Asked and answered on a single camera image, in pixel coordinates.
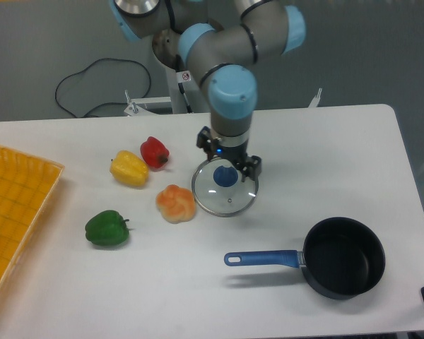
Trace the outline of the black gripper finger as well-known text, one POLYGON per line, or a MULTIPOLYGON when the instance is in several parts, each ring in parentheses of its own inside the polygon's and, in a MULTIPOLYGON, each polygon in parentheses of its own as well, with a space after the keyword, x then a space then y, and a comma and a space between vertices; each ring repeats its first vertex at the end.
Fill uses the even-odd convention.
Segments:
POLYGON ((207 126, 204 126, 198 133, 196 146, 205 152, 208 160, 212 160, 218 155, 218 139, 212 137, 211 130, 207 126))
POLYGON ((235 164, 235 168, 242 175, 240 181, 245 182, 246 179, 249 179, 255 182, 256 180, 258 180, 259 175, 262 171, 261 165, 262 159, 256 155, 247 155, 245 159, 239 159, 235 164))

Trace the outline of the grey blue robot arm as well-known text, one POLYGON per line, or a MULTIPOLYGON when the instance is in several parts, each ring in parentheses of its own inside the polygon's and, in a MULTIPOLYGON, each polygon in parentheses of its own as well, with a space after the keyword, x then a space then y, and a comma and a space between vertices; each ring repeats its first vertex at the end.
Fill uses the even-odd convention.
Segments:
POLYGON ((261 158, 247 154, 257 81, 248 66, 298 48, 306 38, 303 14, 279 1, 236 1, 238 26, 216 30, 207 1, 111 1, 110 8, 127 39, 163 31, 176 35, 174 56, 202 92, 211 125, 196 145, 209 160, 229 161, 243 179, 255 181, 261 158))

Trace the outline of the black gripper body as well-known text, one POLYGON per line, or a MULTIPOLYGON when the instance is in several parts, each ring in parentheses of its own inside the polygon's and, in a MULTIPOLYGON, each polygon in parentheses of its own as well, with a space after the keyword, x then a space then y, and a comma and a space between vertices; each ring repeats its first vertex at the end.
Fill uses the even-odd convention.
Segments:
POLYGON ((248 139, 216 137, 212 140, 214 153, 228 160, 236 169, 243 169, 247 160, 248 139))

